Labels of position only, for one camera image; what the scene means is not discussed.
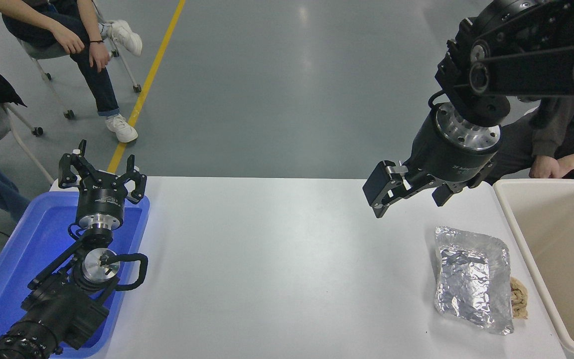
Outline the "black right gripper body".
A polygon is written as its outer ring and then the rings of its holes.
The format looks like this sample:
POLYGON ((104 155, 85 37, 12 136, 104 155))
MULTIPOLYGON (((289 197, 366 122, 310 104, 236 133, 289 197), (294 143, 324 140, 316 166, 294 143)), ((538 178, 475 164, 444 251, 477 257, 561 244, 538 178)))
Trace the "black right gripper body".
POLYGON ((497 126, 472 125, 456 110, 432 110, 422 123, 406 161, 442 181, 464 182, 497 152, 497 126))

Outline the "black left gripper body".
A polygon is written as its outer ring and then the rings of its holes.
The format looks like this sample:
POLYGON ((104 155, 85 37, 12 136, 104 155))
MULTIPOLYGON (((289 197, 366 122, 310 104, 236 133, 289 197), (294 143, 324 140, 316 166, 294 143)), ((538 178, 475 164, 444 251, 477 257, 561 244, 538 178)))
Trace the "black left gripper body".
POLYGON ((107 214, 114 218, 123 218, 125 215, 125 198, 127 190, 125 184, 113 182, 106 184, 77 184, 79 196, 77 205, 77 218, 84 218, 94 214, 107 214))

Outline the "person's left hand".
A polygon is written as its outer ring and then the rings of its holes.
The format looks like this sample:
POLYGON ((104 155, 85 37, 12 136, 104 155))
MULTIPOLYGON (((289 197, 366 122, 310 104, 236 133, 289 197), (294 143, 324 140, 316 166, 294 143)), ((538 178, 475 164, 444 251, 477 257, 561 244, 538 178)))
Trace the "person's left hand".
POLYGON ((99 73, 107 67, 110 62, 110 54, 105 44, 101 42, 89 43, 89 64, 99 73))

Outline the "person's right hand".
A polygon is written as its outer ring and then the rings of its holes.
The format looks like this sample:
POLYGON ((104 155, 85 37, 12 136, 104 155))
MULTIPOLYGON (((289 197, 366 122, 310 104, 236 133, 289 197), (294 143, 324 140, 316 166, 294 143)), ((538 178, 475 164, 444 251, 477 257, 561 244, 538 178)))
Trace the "person's right hand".
POLYGON ((50 32, 67 54, 80 54, 86 49, 80 37, 60 23, 54 25, 50 32))

